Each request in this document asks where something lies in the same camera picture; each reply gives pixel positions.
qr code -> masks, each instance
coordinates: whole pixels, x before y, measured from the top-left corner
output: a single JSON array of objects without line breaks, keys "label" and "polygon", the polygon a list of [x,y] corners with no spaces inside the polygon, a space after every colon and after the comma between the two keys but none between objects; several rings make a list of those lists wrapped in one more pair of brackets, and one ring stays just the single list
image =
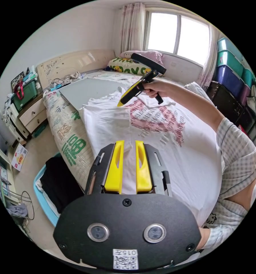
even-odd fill
[{"label": "qr code", "polygon": [[114,256],[114,269],[121,270],[137,270],[138,260],[137,256]]}]

plastic storage box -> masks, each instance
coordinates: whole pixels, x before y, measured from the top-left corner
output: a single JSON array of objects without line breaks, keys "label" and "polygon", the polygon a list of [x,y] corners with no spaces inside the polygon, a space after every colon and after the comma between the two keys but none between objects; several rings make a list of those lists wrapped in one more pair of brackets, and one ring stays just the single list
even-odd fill
[{"label": "plastic storage box", "polygon": [[240,95],[244,86],[242,79],[227,66],[220,66],[217,68],[216,81],[229,90],[235,98]]},{"label": "plastic storage box", "polygon": [[249,69],[244,68],[242,73],[242,80],[249,88],[251,88],[254,79],[255,77],[252,72]]},{"label": "plastic storage box", "polygon": [[[61,156],[62,155],[60,154],[60,152],[58,152],[54,157],[61,157]],[[39,173],[35,177],[35,179],[33,181],[33,189],[34,189],[34,192],[36,194],[36,197],[37,197],[37,199],[40,203],[40,206],[41,206],[43,212],[48,217],[48,219],[50,220],[52,225],[56,226],[56,224],[58,222],[58,217],[55,215],[53,210],[50,208],[50,206],[49,206],[48,202],[46,201],[46,199],[44,198],[42,192],[37,189],[36,184],[35,184],[36,181],[39,180],[42,177],[45,170],[46,170],[46,165],[43,166],[43,168],[39,171]]]},{"label": "plastic storage box", "polygon": [[218,42],[218,51],[229,51],[231,52],[239,61],[243,60],[242,53],[238,48],[227,38],[222,38]]},{"label": "plastic storage box", "polygon": [[30,100],[35,98],[38,93],[35,86],[35,81],[32,80],[28,84],[23,87],[24,97],[19,99],[17,94],[12,97],[13,104],[15,105],[17,111],[21,111],[21,109],[27,104]]},{"label": "plastic storage box", "polygon": [[243,65],[235,58],[235,56],[229,51],[219,51],[217,57],[217,66],[228,66],[239,77],[243,73]]},{"label": "plastic storage box", "polygon": [[239,101],[241,102],[243,106],[247,104],[247,97],[250,96],[250,94],[251,94],[251,89],[247,85],[244,85],[239,97]]}]

white t-shirt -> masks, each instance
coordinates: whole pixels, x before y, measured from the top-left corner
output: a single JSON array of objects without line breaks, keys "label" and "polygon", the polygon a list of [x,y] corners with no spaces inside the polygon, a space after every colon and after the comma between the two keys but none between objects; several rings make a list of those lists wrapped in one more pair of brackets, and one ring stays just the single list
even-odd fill
[{"label": "white t-shirt", "polygon": [[219,196],[222,169],[216,133],[202,120],[170,98],[161,105],[142,93],[116,107],[124,89],[95,100],[79,110],[94,157],[117,140],[125,141],[124,194],[135,194],[135,141],[159,150],[169,171],[172,192],[193,212],[202,226]]}]

sleeve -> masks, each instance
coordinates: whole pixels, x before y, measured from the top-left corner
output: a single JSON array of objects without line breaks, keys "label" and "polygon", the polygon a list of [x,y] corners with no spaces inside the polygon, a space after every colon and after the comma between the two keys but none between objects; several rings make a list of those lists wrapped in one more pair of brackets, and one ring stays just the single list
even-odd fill
[{"label": "sleeve", "polygon": [[210,236],[202,249],[217,248],[229,238],[236,228],[237,226],[230,225],[219,225],[215,228],[210,228]]},{"label": "sleeve", "polygon": [[248,136],[227,118],[217,131],[217,144],[225,162],[220,198],[238,193],[256,179],[256,147]]}]

pink curtain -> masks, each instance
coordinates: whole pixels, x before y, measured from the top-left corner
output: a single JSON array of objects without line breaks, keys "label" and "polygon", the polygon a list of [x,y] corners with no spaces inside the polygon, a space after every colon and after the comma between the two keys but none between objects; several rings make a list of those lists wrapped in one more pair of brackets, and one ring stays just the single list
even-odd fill
[{"label": "pink curtain", "polygon": [[208,57],[204,64],[203,70],[197,80],[197,83],[204,89],[210,86],[212,81],[215,69],[216,69],[216,62],[217,62],[217,41],[220,38],[220,31],[212,26],[209,25],[209,32],[210,32],[210,44],[209,44],[209,51]]},{"label": "pink curtain", "polygon": [[143,50],[145,5],[129,4],[122,8],[120,52]]}]

